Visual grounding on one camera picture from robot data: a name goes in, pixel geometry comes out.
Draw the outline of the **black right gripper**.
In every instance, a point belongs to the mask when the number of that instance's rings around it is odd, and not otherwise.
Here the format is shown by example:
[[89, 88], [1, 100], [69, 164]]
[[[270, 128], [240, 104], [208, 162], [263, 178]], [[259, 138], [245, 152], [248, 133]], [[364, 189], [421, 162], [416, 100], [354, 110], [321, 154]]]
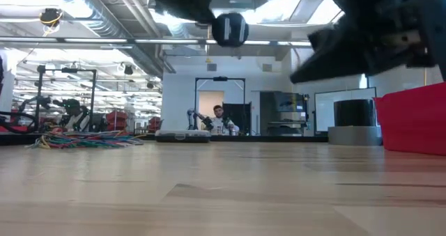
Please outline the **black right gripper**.
[[335, 24], [308, 35], [314, 51], [290, 75], [291, 81], [318, 81], [399, 65], [424, 65], [424, 48], [407, 0], [333, 0], [344, 12]]

